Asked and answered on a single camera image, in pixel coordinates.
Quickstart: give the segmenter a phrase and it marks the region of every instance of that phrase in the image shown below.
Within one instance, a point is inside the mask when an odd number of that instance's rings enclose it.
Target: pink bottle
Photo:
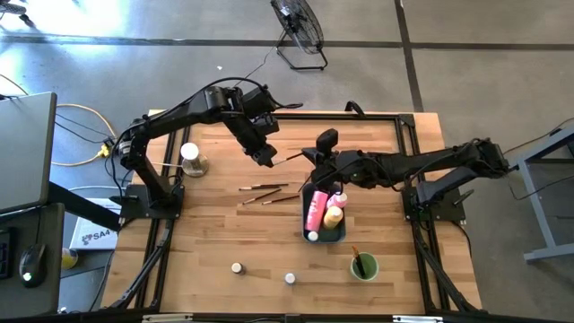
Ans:
[[[337,206],[339,208],[344,208],[347,205],[347,195],[345,193],[335,193],[328,201],[326,201],[326,208],[331,206]]]
[[[307,222],[305,229],[309,231],[319,231],[321,220],[323,220],[323,212],[325,211],[326,200],[329,198],[327,193],[315,191],[311,204],[309,205],[309,212],[307,213]]]

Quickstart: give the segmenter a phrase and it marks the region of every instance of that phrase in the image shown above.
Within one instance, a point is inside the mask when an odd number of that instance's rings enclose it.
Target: gray metal stand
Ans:
[[[546,156],[547,154],[556,151],[557,149],[567,145],[568,143],[571,143],[572,141],[574,141],[574,126],[568,127],[555,133],[554,135],[551,135],[546,140],[545,143],[538,145],[535,149],[531,150],[528,153],[523,154],[522,156],[518,157],[515,161],[512,161],[510,163],[510,167],[518,167],[518,171],[520,171],[520,174],[522,175],[522,178],[525,182],[527,194],[532,194],[529,197],[529,199],[535,210],[536,220],[540,225],[540,230],[542,231],[544,241],[546,243],[546,248],[533,250],[532,252],[524,254],[524,259],[528,263],[538,259],[553,258],[564,255],[574,255],[574,243],[558,245],[555,241],[554,236],[552,235],[551,226],[549,225],[547,215],[544,212],[543,201],[542,201],[543,197],[541,195],[543,192],[533,193],[538,188],[536,187],[535,178],[533,176],[531,168],[531,165],[537,163],[540,164],[543,163],[554,166],[574,163],[574,159],[571,158],[543,159],[543,157]],[[572,173],[566,173],[563,174],[563,177],[567,177],[570,175],[572,175]],[[566,196],[560,196],[560,197],[562,197],[563,201],[565,200],[564,203],[568,203],[569,202],[568,196],[570,196],[571,200],[574,197],[574,191],[568,190],[566,191]],[[565,212],[570,213],[570,214],[561,214],[561,218],[574,219],[573,209],[564,207],[561,210],[566,210]]]

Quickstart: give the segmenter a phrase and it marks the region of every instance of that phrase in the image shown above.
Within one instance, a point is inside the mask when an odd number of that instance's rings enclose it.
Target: yellow bottle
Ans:
[[[335,226],[343,219],[343,210],[338,206],[331,206],[326,211],[323,218],[323,227],[325,229],[334,229]]]

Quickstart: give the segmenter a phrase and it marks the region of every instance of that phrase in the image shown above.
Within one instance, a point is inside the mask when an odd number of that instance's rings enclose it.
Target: computer mouse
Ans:
[[[46,278],[46,245],[31,245],[20,257],[20,281],[26,288],[39,286]]]

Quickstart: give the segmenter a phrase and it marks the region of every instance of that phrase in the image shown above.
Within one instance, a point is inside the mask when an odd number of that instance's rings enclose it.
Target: green cup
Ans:
[[[375,257],[370,253],[362,252],[359,254],[359,258],[361,258],[362,266],[365,269],[365,276],[361,277],[355,258],[351,261],[351,275],[365,282],[375,279],[378,274],[378,262]]]

